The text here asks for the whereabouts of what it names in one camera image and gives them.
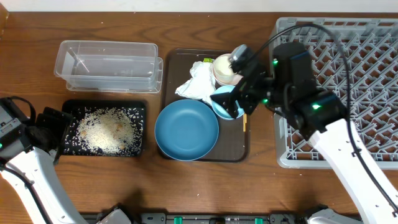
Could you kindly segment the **light blue bowl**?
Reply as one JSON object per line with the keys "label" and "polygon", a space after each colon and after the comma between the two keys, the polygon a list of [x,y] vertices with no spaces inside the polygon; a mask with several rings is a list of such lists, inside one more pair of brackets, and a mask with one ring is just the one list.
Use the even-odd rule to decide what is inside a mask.
{"label": "light blue bowl", "polygon": [[[215,92],[213,93],[214,95],[220,94],[220,93],[229,93],[234,89],[234,85],[225,85],[225,86],[221,86],[218,89],[215,90]],[[225,120],[233,120],[233,118],[228,114],[228,112],[219,104],[217,104],[216,102],[212,101],[211,102],[213,111],[222,119]],[[242,115],[244,114],[244,110],[238,106],[238,116],[237,118],[242,117]]]}

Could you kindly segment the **cream white cup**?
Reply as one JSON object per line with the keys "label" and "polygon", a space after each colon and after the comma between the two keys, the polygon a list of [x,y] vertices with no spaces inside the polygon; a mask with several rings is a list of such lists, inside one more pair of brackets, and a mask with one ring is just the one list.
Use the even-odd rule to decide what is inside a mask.
{"label": "cream white cup", "polygon": [[213,62],[213,73],[215,78],[222,83],[231,83],[235,76],[235,73],[231,69],[231,63],[229,62],[230,54],[220,55]]}

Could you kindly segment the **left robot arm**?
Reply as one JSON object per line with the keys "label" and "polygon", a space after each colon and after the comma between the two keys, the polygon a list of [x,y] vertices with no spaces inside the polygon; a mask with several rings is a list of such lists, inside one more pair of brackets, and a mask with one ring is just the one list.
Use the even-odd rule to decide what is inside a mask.
{"label": "left robot arm", "polygon": [[33,223],[86,223],[62,187],[55,165],[72,121],[69,114],[45,108],[30,116],[1,98],[1,177],[20,197]]}

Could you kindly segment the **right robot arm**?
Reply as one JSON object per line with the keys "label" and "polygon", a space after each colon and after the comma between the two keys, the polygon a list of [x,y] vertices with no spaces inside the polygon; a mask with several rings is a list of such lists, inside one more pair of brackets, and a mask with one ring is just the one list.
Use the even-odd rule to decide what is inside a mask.
{"label": "right robot arm", "polygon": [[246,45],[229,56],[241,79],[229,93],[211,99],[232,118],[259,104],[284,117],[329,163],[353,200],[363,223],[396,223],[397,190],[366,149],[350,120],[350,103],[317,87],[312,59],[300,42],[273,49],[268,69]]}

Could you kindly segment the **grey dishwasher rack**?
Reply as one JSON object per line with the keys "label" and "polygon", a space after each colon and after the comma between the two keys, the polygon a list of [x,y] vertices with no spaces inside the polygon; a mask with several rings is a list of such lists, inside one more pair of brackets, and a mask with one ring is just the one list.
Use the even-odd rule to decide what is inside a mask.
{"label": "grey dishwasher rack", "polygon": [[269,50],[301,42],[312,57],[320,88],[346,102],[351,83],[351,120],[378,166],[397,169],[397,19],[281,17]]}

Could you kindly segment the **wooden chopstick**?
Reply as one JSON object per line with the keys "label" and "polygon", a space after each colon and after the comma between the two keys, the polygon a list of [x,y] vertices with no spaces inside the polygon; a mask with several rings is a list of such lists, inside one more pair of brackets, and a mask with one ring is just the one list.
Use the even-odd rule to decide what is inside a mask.
{"label": "wooden chopstick", "polygon": [[246,113],[243,114],[243,132],[246,132],[247,129],[247,122],[248,122],[248,116]]}

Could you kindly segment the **crumpled white napkin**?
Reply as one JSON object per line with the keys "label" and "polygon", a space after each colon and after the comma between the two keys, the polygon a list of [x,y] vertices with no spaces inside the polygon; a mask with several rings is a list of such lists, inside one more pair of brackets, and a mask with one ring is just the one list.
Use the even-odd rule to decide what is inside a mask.
{"label": "crumpled white napkin", "polygon": [[190,69],[191,79],[180,85],[175,94],[192,100],[202,100],[211,106],[210,96],[215,92],[213,64],[210,62],[194,62]]}

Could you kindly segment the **dark brown serving tray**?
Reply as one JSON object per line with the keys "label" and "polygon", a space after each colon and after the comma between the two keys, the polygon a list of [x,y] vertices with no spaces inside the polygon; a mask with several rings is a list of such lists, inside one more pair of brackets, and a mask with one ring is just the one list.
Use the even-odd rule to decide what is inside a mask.
{"label": "dark brown serving tray", "polygon": [[[204,58],[217,58],[226,54],[226,50],[204,50],[204,49],[174,49],[168,53],[166,58],[165,83],[162,85],[161,108],[182,97],[175,94],[177,87],[185,83],[189,78],[190,69],[194,62],[202,61]],[[227,121],[218,118],[219,136],[214,148],[204,157],[201,162],[240,162],[249,153],[249,123],[246,132],[243,132],[243,117]]]}

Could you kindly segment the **green wrapper scrap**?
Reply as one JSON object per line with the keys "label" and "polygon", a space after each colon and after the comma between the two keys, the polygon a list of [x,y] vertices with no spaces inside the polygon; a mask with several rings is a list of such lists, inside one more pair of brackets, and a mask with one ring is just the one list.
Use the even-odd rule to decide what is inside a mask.
{"label": "green wrapper scrap", "polygon": [[208,62],[208,63],[213,63],[215,61],[215,59],[213,58],[204,58],[203,62]]}

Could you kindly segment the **large blue plate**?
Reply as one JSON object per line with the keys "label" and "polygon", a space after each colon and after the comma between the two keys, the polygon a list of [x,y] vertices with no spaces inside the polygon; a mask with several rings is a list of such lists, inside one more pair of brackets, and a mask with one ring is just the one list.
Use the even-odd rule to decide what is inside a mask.
{"label": "large blue plate", "polygon": [[219,136],[218,119],[201,101],[178,100],[158,115],[154,134],[160,150],[178,161],[194,161],[207,155]]}

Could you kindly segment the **clear plastic bin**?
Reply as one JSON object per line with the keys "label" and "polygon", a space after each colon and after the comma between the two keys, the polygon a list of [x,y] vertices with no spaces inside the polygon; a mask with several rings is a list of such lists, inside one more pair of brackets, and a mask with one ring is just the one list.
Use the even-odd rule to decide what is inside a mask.
{"label": "clear plastic bin", "polygon": [[156,44],[65,40],[54,75],[76,91],[158,92],[162,69]]}

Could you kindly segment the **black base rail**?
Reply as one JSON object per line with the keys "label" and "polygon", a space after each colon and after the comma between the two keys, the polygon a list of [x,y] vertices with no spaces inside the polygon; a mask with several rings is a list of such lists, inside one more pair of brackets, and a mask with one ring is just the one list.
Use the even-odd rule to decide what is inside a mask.
{"label": "black base rail", "polygon": [[131,215],[134,223],[145,224],[295,224],[306,223],[292,214],[270,215],[184,215],[142,213]]}

